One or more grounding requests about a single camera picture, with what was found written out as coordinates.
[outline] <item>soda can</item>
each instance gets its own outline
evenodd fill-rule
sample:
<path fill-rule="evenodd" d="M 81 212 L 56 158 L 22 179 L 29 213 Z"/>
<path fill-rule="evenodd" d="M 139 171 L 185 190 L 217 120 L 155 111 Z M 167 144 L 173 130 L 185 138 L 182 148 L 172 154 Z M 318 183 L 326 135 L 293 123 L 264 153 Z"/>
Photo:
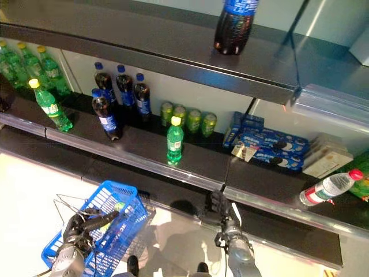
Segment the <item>soda can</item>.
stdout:
<path fill-rule="evenodd" d="M 183 105 L 175 105 L 173 116 L 180 118 L 180 126 L 183 127 L 186 120 L 186 108 Z"/>
<path fill-rule="evenodd" d="M 213 113 L 206 115 L 202 121 L 201 132 L 204 137 L 209 137 L 213 132 L 217 123 L 217 116 Z"/>
<path fill-rule="evenodd" d="M 161 105 L 161 124 L 164 127 L 170 126 L 171 125 L 171 118 L 173 115 L 173 104 L 170 102 L 164 102 Z"/>
<path fill-rule="evenodd" d="M 199 110 L 192 110 L 187 119 L 187 128 L 190 133 L 196 133 L 200 127 L 201 112 Z"/>

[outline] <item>white floor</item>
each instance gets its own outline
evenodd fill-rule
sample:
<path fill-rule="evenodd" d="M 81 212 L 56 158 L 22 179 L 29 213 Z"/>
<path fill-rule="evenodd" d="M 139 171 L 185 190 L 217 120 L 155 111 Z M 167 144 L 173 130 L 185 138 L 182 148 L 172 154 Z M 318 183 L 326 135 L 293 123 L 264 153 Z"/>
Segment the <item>white floor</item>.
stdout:
<path fill-rule="evenodd" d="M 40 254 L 62 227 L 52 201 L 55 194 L 88 198 L 96 186 L 4 154 L 0 154 L 0 177 L 1 276 L 31 277 L 47 269 Z M 147 248 L 140 257 L 141 277 L 153 276 L 156 271 L 165 277 L 187 276 L 195 272 L 200 261 L 208 264 L 214 277 L 224 276 L 224 253 L 214 246 L 214 230 L 164 208 L 157 207 L 156 212 L 145 229 Z M 254 249 L 263 277 L 325 276 L 326 268 L 313 261 L 292 256 L 263 242 L 255 242 Z M 345 268 L 341 276 L 369 276 L 360 275 L 369 272 L 363 244 L 343 239 L 342 251 Z M 120 263 L 116 273 L 124 271 L 125 264 Z M 229 269 L 227 276 L 232 277 Z"/>

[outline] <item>red bottle cap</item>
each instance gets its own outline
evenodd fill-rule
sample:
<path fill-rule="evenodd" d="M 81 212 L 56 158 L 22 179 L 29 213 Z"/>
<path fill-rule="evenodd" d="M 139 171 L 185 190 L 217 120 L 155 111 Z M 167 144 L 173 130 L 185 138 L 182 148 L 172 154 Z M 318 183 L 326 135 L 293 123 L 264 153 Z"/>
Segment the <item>red bottle cap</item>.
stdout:
<path fill-rule="evenodd" d="M 350 170 L 348 175 L 350 175 L 351 179 L 353 179 L 354 181 L 358 181 L 364 178 L 364 174 L 358 169 Z"/>

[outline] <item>blue shopping basket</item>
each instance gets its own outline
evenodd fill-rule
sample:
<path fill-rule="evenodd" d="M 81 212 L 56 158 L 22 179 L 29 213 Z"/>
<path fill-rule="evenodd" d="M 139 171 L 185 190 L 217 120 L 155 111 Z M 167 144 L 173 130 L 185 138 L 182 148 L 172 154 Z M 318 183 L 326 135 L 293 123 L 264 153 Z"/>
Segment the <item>blue shopping basket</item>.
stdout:
<path fill-rule="evenodd" d="M 93 195 L 81 207 L 100 209 L 104 214 L 114 211 L 118 202 L 125 204 L 119 216 L 111 222 L 109 229 L 103 234 L 100 229 L 93 230 L 90 235 L 96 243 L 96 263 L 94 252 L 85 259 L 86 269 L 83 277 L 109 277 L 119 264 L 134 237 L 147 219 L 147 211 L 142 205 L 137 189 L 113 181 L 103 182 Z M 42 251 L 41 258 L 51 268 L 57 250 L 63 244 L 61 231 Z"/>

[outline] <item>blue label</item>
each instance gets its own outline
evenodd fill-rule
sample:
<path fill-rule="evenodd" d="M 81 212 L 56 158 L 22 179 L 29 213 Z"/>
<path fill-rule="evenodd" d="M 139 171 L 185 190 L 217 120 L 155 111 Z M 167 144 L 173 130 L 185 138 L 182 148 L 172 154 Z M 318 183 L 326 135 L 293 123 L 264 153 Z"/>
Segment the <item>blue label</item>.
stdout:
<path fill-rule="evenodd" d="M 109 101 L 109 103 L 113 103 L 116 101 L 114 90 L 102 89 L 103 96 Z"/>
<path fill-rule="evenodd" d="M 259 0 L 225 0 L 224 9 L 238 16 L 253 16 Z"/>
<path fill-rule="evenodd" d="M 150 100 L 144 100 L 144 101 L 137 100 L 137 107 L 138 107 L 138 110 L 140 111 L 140 114 L 151 113 Z"/>
<path fill-rule="evenodd" d="M 99 117 L 101 125 L 106 132 L 114 131 L 116 129 L 116 120 L 113 115 L 109 117 Z"/>
<path fill-rule="evenodd" d="M 134 104 L 132 91 L 122 92 L 122 100 L 125 106 L 127 107 L 132 106 Z"/>

